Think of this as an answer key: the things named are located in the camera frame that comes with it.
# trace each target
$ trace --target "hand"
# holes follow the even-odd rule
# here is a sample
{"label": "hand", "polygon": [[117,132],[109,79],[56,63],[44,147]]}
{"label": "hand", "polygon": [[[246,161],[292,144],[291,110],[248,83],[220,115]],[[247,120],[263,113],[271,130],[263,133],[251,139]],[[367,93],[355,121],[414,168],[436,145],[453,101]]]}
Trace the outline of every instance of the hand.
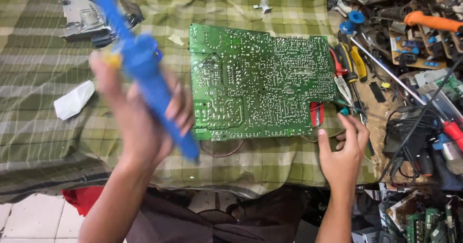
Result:
{"label": "hand", "polygon": [[353,197],[370,131],[352,116],[338,114],[338,118],[346,129],[345,143],[337,146],[342,147],[341,151],[332,152],[327,132],[319,129],[320,165],[332,193],[347,193]]}
{"label": "hand", "polygon": [[[89,62],[97,79],[97,89],[107,101],[119,124],[124,151],[118,164],[147,168],[153,172],[171,153],[171,136],[148,110],[136,83],[133,83],[125,94],[119,81],[118,70],[110,68],[101,59],[99,52],[93,52]],[[182,88],[173,73],[163,70],[163,76],[172,94],[165,116],[173,119],[180,128],[181,135],[185,135],[194,125],[192,94]]]}

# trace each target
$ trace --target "yellow screwdriver handle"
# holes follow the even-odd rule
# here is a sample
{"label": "yellow screwdriver handle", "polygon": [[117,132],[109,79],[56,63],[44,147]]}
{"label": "yellow screwdriver handle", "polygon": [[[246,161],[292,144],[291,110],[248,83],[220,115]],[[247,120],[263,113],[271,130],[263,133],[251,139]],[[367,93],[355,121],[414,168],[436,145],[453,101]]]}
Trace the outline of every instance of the yellow screwdriver handle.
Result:
{"label": "yellow screwdriver handle", "polygon": [[355,66],[357,67],[358,77],[360,82],[367,81],[367,67],[362,60],[362,57],[358,53],[358,48],[356,46],[352,47],[350,51],[350,55],[352,56],[352,60],[354,60]]}

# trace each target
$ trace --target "red screwdriver handle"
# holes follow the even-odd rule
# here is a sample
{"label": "red screwdriver handle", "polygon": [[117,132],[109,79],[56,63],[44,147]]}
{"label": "red screwdriver handle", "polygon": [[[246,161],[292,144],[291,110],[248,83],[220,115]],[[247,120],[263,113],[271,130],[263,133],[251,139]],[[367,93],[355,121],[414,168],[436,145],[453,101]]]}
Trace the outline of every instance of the red screwdriver handle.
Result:
{"label": "red screwdriver handle", "polygon": [[458,147],[460,147],[460,150],[463,152],[463,132],[456,125],[456,123],[443,122],[443,131],[452,139],[454,139]]}

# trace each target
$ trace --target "paper scrap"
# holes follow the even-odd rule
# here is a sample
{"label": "paper scrap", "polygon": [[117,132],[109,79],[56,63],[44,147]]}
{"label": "paper scrap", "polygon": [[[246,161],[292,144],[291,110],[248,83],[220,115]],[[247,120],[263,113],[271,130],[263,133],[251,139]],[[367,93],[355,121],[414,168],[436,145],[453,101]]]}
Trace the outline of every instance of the paper scrap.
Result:
{"label": "paper scrap", "polygon": [[88,80],[82,83],[71,92],[53,102],[56,115],[61,120],[66,120],[71,116],[77,115],[89,101],[94,92],[95,85],[92,81]]}
{"label": "paper scrap", "polygon": [[179,36],[176,34],[172,34],[170,37],[167,38],[168,40],[174,42],[177,45],[183,46],[184,42],[180,39]]}

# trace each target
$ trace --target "blue spool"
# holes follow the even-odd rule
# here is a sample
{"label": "blue spool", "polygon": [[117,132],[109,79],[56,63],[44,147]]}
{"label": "blue spool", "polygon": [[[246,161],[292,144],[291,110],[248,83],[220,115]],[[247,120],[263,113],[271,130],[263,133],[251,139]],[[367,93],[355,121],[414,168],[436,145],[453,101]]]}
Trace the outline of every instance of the blue spool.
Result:
{"label": "blue spool", "polygon": [[361,24],[364,21],[365,16],[361,12],[351,11],[349,13],[349,19],[347,21],[342,22],[341,25],[339,25],[339,29],[343,33],[352,34],[354,33],[355,25]]}

